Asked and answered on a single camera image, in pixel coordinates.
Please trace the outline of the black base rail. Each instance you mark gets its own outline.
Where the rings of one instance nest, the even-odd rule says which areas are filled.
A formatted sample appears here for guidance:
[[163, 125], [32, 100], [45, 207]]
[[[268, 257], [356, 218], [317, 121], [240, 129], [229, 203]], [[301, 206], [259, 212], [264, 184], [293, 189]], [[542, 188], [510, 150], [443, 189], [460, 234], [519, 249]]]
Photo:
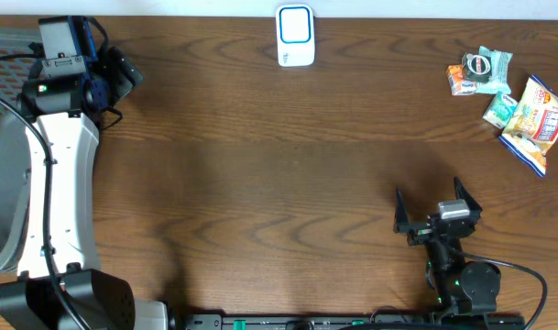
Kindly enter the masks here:
[[375, 316], [223, 316], [194, 314], [184, 320], [185, 330], [337, 330], [337, 329], [524, 329], [520, 316], [456, 316], [440, 323], [428, 315], [384, 312]]

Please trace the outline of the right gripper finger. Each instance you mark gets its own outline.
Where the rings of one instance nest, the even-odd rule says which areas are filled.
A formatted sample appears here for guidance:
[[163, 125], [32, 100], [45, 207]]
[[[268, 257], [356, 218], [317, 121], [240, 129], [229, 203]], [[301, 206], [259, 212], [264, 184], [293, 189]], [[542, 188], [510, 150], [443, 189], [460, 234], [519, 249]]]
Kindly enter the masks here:
[[454, 177], [454, 191], [457, 199], [464, 200], [466, 205], [470, 210], [470, 215], [475, 219], [480, 218], [482, 213], [481, 205], [475, 200], [475, 198], [467, 191], [464, 185], [461, 183], [458, 177]]
[[410, 220], [399, 188], [396, 189], [395, 196], [396, 206], [393, 231], [396, 234], [407, 233], [410, 230]]

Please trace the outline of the dark green round-label packet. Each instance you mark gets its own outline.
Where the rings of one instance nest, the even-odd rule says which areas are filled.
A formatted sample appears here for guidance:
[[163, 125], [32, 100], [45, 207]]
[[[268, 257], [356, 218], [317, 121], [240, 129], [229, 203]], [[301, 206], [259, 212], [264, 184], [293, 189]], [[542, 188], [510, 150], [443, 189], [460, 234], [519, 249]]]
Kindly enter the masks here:
[[480, 54], [466, 53], [462, 58], [462, 71], [468, 81], [488, 83], [492, 75], [491, 59]]

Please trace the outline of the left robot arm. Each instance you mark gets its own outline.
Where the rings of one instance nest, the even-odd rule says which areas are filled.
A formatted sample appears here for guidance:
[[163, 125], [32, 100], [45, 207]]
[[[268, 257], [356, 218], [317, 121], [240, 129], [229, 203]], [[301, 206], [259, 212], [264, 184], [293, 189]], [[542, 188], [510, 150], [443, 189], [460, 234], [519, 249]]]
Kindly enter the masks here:
[[164, 302], [135, 298], [101, 270], [93, 231], [93, 166], [102, 115], [142, 81], [116, 47], [52, 51], [12, 110], [30, 157], [27, 228], [16, 280], [0, 284], [0, 315], [15, 329], [173, 329]]

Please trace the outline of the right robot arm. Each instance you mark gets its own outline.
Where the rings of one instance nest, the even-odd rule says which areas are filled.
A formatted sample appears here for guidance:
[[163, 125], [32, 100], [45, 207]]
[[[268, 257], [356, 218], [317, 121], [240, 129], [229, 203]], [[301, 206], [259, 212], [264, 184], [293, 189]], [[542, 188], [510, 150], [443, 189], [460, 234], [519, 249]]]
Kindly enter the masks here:
[[426, 279], [440, 304], [430, 312], [430, 320], [438, 325], [452, 317], [494, 313], [500, 291], [498, 267], [488, 261], [467, 261], [460, 242], [475, 232], [482, 207], [457, 178], [454, 191], [453, 200], [438, 203], [436, 213], [415, 223], [396, 191], [393, 231], [406, 235], [410, 246], [425, 246]]

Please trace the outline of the orange tissue pack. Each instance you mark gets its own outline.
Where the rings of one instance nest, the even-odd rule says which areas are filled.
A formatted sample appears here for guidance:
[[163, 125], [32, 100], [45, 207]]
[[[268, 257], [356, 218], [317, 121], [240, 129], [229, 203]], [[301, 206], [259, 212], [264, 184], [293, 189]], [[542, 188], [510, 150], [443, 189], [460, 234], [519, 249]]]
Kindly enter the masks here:
[[476, 93], [477, 82], [466, 79], [462, 65], [450, 65], [446, 70], [446, 75], [453, 96], [465, 96]]

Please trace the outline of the light green wipes packet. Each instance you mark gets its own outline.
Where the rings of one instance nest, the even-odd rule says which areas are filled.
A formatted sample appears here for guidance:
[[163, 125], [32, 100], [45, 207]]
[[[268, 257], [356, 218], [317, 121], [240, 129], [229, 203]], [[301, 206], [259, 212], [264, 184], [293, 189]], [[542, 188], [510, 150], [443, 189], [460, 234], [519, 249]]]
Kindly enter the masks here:
[[496, 49], [488, 49], [480, 46], [479, 55], [487, 56], [491, 62], [491, 76], [488, 82], [480, 82], [478, 84], [477, 94], [511, 94], [511, 88], [508, 83], [509, 63], [513, 54]]

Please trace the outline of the grey plastic mesh basket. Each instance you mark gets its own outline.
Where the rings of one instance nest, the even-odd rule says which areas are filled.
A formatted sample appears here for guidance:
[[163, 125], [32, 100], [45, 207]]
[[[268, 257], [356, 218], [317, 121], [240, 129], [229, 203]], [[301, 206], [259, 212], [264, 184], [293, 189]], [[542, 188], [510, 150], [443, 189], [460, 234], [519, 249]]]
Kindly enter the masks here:
[[[0, 27], [0, 57], [31, 54], [41, 42], [32, 29]], [[0, 98], [17, 108], [17, 97], [35, 60], [0, 60]], [[15, 272], [22, 254], [29, 204], [30, 154], [26, 128], [0, 105], [0, 273]]]

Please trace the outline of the teal tissue pack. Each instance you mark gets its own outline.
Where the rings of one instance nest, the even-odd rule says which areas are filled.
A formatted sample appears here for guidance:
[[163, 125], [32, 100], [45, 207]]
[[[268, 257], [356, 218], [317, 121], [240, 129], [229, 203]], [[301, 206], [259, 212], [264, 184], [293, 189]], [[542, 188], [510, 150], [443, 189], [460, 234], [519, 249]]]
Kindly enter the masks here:
[[496, 128], [503, 129], [509, 123], [518, 106], [518, 101], [508, 94], [498, 92], [482, 118]]

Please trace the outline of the yellow snack chip bag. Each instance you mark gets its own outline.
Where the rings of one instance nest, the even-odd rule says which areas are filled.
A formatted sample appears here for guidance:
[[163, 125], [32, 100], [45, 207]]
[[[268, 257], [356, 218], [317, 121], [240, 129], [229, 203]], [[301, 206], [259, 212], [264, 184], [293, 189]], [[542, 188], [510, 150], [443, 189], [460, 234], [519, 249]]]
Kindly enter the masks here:
[[544, 177], [546, 154], [558, 139], [557, 93], [538, 76], [531, 75], [498, 139], [539, 177]]

